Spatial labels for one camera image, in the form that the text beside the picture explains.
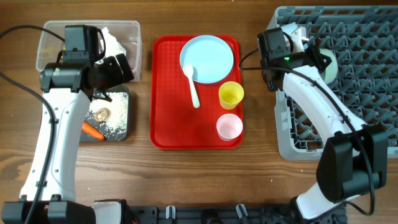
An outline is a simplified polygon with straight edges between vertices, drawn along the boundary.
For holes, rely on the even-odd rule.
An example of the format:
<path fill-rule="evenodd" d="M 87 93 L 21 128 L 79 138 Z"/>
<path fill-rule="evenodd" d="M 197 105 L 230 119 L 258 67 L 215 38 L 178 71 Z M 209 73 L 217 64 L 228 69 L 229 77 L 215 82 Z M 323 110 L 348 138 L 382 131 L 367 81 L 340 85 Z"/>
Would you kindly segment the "green bowl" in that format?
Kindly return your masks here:
<path fill-rule="evenodd" d="M 331 50 L 328 49 L 320 49 L 320 53 L 322 55 L 326 55 L 331 58 L 331 63 L 326 67 L 326 69 L 320 74 L 323 81 L 328 85 L 330 84 L 338 74 L 338 64 L 336 61 L 336 57 Z"/>

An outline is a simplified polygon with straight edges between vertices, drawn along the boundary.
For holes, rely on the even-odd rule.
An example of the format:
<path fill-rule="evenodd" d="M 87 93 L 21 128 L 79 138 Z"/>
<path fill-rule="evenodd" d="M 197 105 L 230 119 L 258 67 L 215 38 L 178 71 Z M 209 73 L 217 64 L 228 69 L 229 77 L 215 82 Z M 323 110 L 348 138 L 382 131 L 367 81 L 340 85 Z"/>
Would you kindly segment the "white napkin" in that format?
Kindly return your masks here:
<path fill-rule="evenodd" d="M 102 33 L 104 35 L 105 38 L 105 42 L 103 42 L 103 39 L 100 39 L 100 44 L 101 44 L 101 48 L 100 50 L 103 50 L 104 45 L 106 45 L 106 50 L 105 50 L 105 56 L 97 61 L 97 64 L 102 64 L 103 63 L 103 59 L 109 56 L 117 56 L 119 54 L 124 54 L 126 55 L 126 49 L 117 41 L 117 39 L 112 36 L 109 33 L 109 30 L 107 27 L 104 27 L 102 30 Z"/>

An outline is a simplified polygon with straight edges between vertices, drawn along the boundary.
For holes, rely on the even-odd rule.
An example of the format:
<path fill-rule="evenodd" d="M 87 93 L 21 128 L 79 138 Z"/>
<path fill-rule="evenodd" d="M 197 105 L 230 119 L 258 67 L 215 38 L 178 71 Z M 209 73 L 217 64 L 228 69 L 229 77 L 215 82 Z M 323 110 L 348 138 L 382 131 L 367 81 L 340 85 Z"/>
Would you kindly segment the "light blue rice bowl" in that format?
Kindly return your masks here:
<path fill-rule="evenodd" d="M 285 42 L 292 53 L 304 52 L 308 48 L 308 32 L 304 26 L 299 26 L 295 22 L 281 27 Z"/>

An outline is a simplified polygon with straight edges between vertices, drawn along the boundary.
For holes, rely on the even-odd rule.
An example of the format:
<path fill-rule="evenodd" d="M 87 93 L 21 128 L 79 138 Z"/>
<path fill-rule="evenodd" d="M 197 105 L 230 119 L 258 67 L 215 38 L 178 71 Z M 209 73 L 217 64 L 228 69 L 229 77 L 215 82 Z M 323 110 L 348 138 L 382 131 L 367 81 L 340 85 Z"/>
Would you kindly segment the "brown food lump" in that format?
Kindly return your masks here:
<path fill-rule="evenodd" d="M 93 115 L 95 121 L 102 123 L 107 120 L 109 116 L 109 110 L 107 108 L 101 108 L 96 111 Z"/>

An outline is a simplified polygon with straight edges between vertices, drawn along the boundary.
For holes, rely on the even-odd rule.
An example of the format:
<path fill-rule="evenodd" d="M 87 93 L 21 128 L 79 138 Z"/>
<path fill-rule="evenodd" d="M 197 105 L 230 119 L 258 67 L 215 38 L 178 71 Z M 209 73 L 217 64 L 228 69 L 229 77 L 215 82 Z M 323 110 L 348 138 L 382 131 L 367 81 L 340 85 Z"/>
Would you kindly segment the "orange carrot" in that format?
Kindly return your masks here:
<path fill-rule="evenodd" d="M 83 126 L 81 128 L 81 130 L 90 135 L 91 137 L 103 141 L 105 140 L 105 136 L 100 133 L 96 128 L 92 127 L 89 123 L 87 123 L 86 121 L 83 122 Z"/>

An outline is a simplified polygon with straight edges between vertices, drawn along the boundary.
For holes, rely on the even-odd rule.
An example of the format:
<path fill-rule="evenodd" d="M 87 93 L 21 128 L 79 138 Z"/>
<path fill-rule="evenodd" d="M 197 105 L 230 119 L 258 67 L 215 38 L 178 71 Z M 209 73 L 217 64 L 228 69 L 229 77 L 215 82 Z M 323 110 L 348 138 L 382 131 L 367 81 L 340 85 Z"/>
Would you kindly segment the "white plastic spoon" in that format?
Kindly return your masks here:
<path fill-rule="evenodd" d="M 186 63 L 186 64 L 183 65 L 183 72 L 184 72 L 184 75 L 188 78 L 193 107 L 194 108 L 199 108 L 200 107 L 200 100 L 198 98 L 198 94 L 197 94 L 197 91 L 196 91 L 196 88 L 195 88 L 195 84 L 193 82 L 194 69 L 193 69 L 193 67 L 190 64 Z"/>

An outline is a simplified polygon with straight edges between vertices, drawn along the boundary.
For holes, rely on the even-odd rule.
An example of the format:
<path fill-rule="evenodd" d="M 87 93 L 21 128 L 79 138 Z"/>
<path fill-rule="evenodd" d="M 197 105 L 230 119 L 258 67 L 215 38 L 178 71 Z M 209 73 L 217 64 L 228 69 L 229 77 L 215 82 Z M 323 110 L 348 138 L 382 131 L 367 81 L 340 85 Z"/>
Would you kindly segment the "yellow cup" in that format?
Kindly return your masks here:
<path fill-rule="evenodd" d="M 238 82 L 225 82 L 218 91 L 220 105 L 226 110 L 232 110 L 243 100 L 244 89 Z"/>

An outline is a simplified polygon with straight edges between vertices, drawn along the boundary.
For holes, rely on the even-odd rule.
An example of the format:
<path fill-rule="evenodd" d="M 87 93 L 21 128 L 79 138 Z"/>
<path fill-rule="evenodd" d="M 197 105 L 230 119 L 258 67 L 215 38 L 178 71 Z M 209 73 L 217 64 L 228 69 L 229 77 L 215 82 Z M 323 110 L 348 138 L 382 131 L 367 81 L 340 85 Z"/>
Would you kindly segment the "light blue plate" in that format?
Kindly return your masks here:
<path fill-rule="evenodd" d="M 180 52 L 180 66 L 193 67 L 193 81 L 211 84 L 226 78 L 232 70 L 234 55 L 231 47 L 221 38 L 200 35 L 190 39 Z"/>

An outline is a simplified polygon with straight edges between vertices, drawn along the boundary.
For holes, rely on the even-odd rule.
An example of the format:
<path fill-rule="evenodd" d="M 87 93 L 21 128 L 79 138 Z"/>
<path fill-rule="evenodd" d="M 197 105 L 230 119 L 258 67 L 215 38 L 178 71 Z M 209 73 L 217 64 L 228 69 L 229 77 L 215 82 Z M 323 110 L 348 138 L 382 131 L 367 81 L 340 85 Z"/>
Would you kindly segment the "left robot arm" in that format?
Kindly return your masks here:
<path fill-rule="evenodd" d="M 4 223 L 137 223 L 124 199 L 76 203 L 75 167 L 81 130 L 95 91 L 133 79 L 123 54 L 106 55 L 94 26 L 65 27 L 65 49 L 40 74 L 42 120 L 34 160 L 16 202 L 2 207 Z"/>

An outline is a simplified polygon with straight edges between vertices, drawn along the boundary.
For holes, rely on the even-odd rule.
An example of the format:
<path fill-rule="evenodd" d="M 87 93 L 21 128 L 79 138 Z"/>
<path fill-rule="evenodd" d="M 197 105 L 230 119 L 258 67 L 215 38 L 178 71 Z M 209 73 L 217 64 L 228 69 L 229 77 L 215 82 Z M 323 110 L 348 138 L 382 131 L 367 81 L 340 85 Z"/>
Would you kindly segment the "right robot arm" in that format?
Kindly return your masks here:
<path fill-rule="evenodd" d="M 375 191 L 385 186 L 388 136 L 352 113 L 328 84 L 338 66 L 331 50 L 309 45 L 301 28 L 280 27 L 257 35 L 262 77 L 270 91 L 281 90 L 307 115 L 323 141 L 316 183 L 292 201 L 300 223 L 310 223 L 344 205 L 374 213 Z"/>

